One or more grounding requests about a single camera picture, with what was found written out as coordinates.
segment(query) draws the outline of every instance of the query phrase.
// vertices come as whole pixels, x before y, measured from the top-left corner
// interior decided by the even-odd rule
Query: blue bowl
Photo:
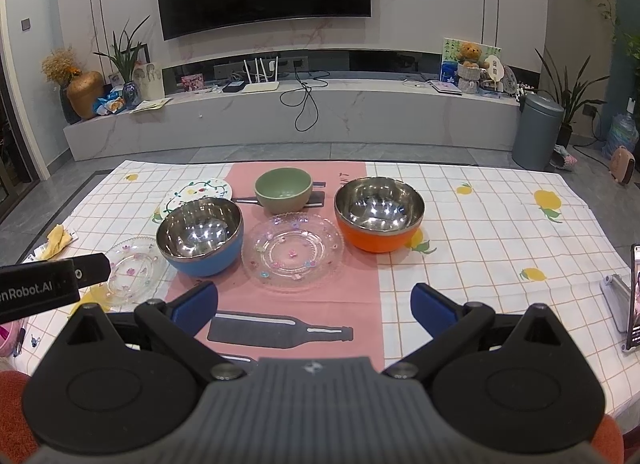
[[[240,208],[207,197],[174,209],[158,227],[156,242],[177,270],[195,277],[218,274],[239,256],[244,237]]]

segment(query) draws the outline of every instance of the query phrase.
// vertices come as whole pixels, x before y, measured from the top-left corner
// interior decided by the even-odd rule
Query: orange cushion
[[[38,449],[22,414],[22,391],[29,376],[7,370],[0,372],[0,453],[20,464]]]
[[[591,445],[610,464],[623,464],[625,461],[625,444],[622,441],[622,433],[610,415],[605,414],[593,436]]]

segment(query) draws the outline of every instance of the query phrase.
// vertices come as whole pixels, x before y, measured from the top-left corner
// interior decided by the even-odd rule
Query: glass plate
[[[158,287],[168,266],[152,237],[133,237],[117,243],[105,253],[111,265],[106,304],[117,307],[141,303]]]
[[[317,283],[340,266],[344,242],[328,220],[306,213],[277,215],[242,243],[242,263],[261,285],[282,291]]]
[[[192,200],[205,197],[231,200],[231,195],[231,186],[223,179],[194,180],[167,194],[154,211],[153,221],[160,224],[171,211]]]

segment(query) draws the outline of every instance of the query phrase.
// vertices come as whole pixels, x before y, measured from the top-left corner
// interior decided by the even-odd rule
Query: clear glass plate
[[[168,266],[152,237],[121,241],[105,253],[111,265],[106,304],[117,307],[151,297]]]
[[[261,222],[246,234],[242,263],[261,285],[299,290],[335,272],[343,249],[342,235],[330,221],[287,213]]]

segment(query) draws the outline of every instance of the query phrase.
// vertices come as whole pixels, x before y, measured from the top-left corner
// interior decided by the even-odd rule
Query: yellow cloth
[[[104,283],[99,283],[98,285],[92,285],[89,287],[89,290],[84,293],[84,296],[80,298],[80,301],[76,302],[73,309],[71,309],[71,313],[69,316],[73,316],[76,309],[81,306],[83,303],[97,303],[100,305],[100,308],[104,312],[108,312],[110,307],[106,304],[107,296],[106,293],[108,291],[108,287]]]
[[[50,259],[56,256],[57,253],[62,251],[71,242],[71,235],[65,231],[62,225],[56,225],[47,235],[47,240],[49,240],[47,246],[38,256],[39,260]]]

